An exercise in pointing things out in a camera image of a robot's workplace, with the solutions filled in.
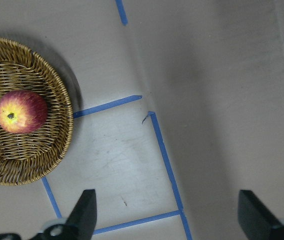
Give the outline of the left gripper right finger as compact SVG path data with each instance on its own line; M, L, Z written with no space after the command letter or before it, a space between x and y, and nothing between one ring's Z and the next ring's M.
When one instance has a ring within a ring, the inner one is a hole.
M239 191L237 219L248 240L284 240L284 223L251 190Z

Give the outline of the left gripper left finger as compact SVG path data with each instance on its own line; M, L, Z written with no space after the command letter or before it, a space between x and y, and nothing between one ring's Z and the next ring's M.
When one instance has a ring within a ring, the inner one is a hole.
M52 223L39 231L33 240L90 240L97 222L97 200L94 189L82 192L64 223Z

